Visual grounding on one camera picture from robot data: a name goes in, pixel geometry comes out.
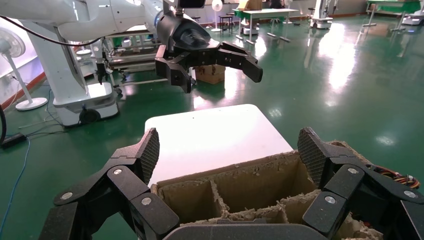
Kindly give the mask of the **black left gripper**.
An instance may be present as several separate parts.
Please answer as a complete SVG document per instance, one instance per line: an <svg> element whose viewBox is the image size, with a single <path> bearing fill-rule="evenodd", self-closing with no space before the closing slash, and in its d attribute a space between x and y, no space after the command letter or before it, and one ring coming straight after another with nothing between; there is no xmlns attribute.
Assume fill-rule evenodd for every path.
<svg viewBox="0 0 424 240"><path fill-rule="evenodd" d="M177 15L174 11L163 14L158 19L156 32L161 43L154 58L156 75L167 79L172 86L182 88L186 94L192 91L189 68L207 64L217 63L241 70L253 82L262 81L263 68L250 51L213 39L205 28L186 14Z"/></svg>

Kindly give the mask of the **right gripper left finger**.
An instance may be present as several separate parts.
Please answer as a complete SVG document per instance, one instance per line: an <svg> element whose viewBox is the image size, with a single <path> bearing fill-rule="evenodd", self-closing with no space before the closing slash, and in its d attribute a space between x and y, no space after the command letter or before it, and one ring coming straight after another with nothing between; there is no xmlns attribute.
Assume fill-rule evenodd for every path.
<svg viewBox="0 0 424 240"><path fill-rule="evenodd" d="M119 214L139 239L164 239L180 219L148 186L159 153L155 128L138 143L118 148L99 171L56 195L39 238L90 240Z"/></svg>

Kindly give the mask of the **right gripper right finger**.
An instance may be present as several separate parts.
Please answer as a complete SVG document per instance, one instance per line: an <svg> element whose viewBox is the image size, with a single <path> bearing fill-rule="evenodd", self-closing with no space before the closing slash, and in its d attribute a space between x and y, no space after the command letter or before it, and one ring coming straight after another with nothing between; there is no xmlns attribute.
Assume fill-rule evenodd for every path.
<svg viewBox="0 0 424 240"><path fill-rule="evenodd" d="M420 182L387 168L364 163L353 150L322 141L310 127L299 131L297 150L320 190L303 222L332 238L353 214L385 240L424 237L424 196Z"/></svg>

